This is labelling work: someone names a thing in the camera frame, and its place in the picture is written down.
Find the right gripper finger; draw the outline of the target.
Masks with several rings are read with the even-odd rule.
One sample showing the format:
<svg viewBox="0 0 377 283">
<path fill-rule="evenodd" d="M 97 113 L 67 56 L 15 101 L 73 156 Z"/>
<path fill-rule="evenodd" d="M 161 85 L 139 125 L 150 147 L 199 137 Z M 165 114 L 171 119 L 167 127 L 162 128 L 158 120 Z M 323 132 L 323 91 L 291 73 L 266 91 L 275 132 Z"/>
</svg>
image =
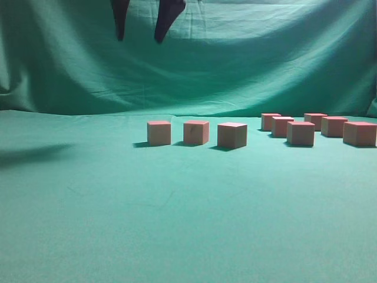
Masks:
<svg viewBox="0 0 377 283">
<path fill-rule="evenodd" d="M 154 39 L 161 44 L 177 17 L 186 8 L 184 0 L 160 0 Z"/>
<path fill-rule="evenodd" d="M 122 41 L 125 34 L 125 21 L 130 0 L 111 0 L 110 2 L 113 10 L 115 34 L 117 40 Z"/>
</svg>

